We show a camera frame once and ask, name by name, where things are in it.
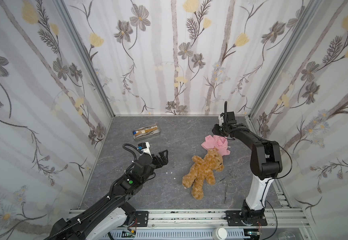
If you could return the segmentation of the pink fleece bear hoodie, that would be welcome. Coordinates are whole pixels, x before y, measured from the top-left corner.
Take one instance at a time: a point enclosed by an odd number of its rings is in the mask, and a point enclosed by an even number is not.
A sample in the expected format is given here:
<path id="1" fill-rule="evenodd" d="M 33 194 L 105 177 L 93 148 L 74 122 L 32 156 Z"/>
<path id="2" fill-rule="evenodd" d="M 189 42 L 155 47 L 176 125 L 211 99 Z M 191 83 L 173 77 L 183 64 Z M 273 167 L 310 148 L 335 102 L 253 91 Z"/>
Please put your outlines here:
<path id="1" fill-rule="evenodd" d="M 221 156 L 228 156 L 230 155 L 231 151 L 229 150 L 229 142 L 226 138 L 221 136 L 211 136 L 208 135 L 205 137 L 205 141 L 201 144 L 201 146 L 206 149 L 217 149 L 218 153 Z"/>

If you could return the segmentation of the brown teddy bear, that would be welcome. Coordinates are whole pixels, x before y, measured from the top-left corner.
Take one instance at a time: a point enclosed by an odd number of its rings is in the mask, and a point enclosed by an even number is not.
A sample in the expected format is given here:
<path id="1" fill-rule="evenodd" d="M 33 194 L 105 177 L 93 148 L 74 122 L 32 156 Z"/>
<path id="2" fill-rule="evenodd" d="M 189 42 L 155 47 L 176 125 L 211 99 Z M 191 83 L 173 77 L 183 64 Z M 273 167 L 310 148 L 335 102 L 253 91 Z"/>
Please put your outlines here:
<path id="1" fill-rule="evenodd" d="M 194 164 L 189 173 L 183 176 L 182 185 L 187 189 L 192 188 L 191 194 L 194 199 L 202 200 L 204 181 L 211 186 L 215 185 L 214 171 L 221 172 L 225 168 L 223 157 L 216 148 L 213 148 L 208 150 L 204 158 L 193 156 L 192 160 Z"/>

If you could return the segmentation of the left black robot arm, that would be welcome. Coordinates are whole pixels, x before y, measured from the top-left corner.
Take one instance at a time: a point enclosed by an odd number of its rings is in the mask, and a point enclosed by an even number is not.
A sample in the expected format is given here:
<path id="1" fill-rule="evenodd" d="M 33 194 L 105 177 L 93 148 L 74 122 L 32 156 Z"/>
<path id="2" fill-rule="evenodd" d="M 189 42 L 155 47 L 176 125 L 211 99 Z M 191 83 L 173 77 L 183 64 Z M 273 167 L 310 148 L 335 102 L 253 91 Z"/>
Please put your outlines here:
<path id="1" fill-rule="evenodd" d="M 69 219 L 58 220 L 47 240 L 98 240 L 113 229 L 130 225 L 135 208 L 128 200 L 152 178 L 154 171 L 168 164 L 169 151 L 157 155 L 142 153 L 110 187 L 109 192 L 90 208 Z"/>

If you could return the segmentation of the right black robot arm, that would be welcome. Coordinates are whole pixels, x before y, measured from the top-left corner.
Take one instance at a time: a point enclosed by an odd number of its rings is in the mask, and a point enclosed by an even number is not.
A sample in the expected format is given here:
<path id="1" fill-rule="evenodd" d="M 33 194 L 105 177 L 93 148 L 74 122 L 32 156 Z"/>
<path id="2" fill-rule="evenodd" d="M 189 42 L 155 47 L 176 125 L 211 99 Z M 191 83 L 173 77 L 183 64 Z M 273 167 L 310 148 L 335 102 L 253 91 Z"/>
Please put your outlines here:
<path id="1" fill-rule="evenodd" d="M 219 123 L 212 132 L 217 136 L 239 140 L 252 151 L 250 168 L 253 181 L 240 212 L 241 222 L 250 226 L 265 216 L 269 187 L 283 170 L 280 146 L 275 141 L 259 137 L 244 124 L 238 124 L 234 112 L 221 113 Z"/>

